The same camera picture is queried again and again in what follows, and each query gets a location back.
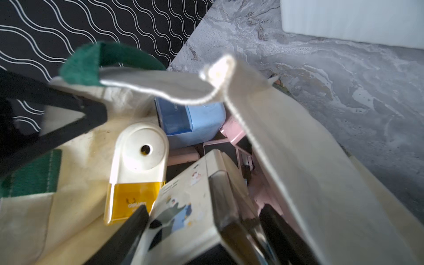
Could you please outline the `pink pencil sharpener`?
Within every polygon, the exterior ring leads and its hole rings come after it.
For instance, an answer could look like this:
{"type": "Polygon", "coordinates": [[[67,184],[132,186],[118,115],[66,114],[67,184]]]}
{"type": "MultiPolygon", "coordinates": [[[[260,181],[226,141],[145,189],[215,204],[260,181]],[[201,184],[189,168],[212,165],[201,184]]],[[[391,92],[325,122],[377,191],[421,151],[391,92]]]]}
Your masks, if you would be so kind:
{"type": "Polygon", "coordinates": [[[247,195],[259,212],[269,204],[278,214],[284,215],[284,210],[255,157],[252,144],[234,116],[226,118],[215,139],[203,144],[205,154],[214,149],[220,150],[232,159],[244,178],[247,195]]]}

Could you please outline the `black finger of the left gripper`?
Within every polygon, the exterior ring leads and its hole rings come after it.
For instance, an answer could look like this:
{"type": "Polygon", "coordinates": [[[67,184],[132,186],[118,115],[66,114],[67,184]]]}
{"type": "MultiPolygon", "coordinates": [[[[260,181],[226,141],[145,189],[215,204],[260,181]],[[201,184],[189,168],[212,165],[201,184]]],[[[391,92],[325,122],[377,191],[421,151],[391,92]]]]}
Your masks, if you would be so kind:
{"type": "Polygon", "coordinates": [[[107,108],[101,102],[49,88],[47,84],[1,70],[1,101],[8,98],[28,100],[45,106],[73,110],[82,118],[45,135],[22,135],[12,121],[12,108],[1,107],[1,178],[39,158],[46,152],[104,124],[107,108]]]}

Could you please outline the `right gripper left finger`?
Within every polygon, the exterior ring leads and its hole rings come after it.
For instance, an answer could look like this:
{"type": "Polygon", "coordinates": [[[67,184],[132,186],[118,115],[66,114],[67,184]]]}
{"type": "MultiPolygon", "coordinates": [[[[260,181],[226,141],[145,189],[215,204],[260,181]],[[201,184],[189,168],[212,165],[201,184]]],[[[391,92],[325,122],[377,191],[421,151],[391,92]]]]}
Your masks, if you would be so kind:
{"type": "Polygon", "coordinates": [[[149,213],[142,205],[85,265],[129,265],[148,220],[149,213]]]}

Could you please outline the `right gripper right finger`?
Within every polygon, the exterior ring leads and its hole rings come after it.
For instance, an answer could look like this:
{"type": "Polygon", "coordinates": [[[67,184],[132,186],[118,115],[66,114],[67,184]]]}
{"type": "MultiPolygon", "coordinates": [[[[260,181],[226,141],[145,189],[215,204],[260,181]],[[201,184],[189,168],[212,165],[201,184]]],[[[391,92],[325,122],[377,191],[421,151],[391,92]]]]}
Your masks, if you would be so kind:
{"type": "Polygon", "coordinates": [[[259,219],[279,261],[283,265],[317,265],[309,245],[269,204],[262,208],[259,219]]]}

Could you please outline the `cream tote bag green handles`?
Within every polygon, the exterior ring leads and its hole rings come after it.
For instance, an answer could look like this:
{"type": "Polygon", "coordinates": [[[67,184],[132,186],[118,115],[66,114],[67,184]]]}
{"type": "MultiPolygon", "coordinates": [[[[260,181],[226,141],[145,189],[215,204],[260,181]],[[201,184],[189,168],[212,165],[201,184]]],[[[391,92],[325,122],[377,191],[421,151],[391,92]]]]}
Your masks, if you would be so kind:
{"type": "MultiPolygon", "coordinates": [[[[119,43],[80,47],[49,88],[103,103],[107,121],[1,178],[1,264],[85,264],[125,223],[104,210],[115,144],[149,123],[155,97],[184,106],[224,103],[252,144],[284,220],[317,265],[421,265],[422,224],[295,99],[227,54],[199,74],[168,72],[119,43]]],[[[37,137],[82,118],[8,98],[15,128],[37,137]]]]}

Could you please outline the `cream white pencil sharpener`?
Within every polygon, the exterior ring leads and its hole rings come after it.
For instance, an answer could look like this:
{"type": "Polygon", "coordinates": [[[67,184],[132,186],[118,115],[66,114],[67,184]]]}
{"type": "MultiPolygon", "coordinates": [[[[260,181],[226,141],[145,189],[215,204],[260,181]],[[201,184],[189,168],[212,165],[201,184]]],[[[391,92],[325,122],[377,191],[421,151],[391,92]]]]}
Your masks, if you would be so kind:
{"type": "Polygon", "coordinates": [[[258,206],[227,154],[212,150],[166,184],[134,265],[277,265],[258,206]]]}

